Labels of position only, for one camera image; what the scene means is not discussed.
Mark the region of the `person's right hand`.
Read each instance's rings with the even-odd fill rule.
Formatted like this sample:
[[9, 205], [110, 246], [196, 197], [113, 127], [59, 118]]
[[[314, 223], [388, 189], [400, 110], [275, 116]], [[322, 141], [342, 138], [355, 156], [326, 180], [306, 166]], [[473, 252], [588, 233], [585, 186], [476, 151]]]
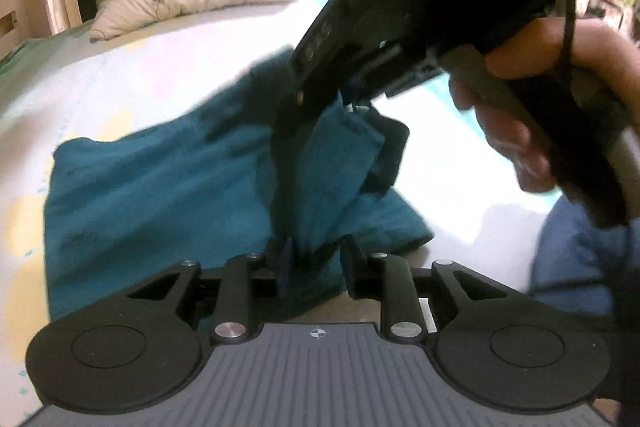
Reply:
[[[500, 79], [547, 72], [559, 61], [564, 25], [561, 17], [533, 20], [501, 48], [486, 55], [488, 72]], [[592, 70], [608, 83], [631, 111], [634, 127], [638, 128], [639, 50], [602, 20], [578, 20], [572, 60], [574, 65]], [[512, 162], [523, 191], [546, 193], [556, 187], [550, 161], [525, 124], [490, 106], [456, 78], [449, 80], [449, 92], [457, 110], [474, 110], [487, 143]]]

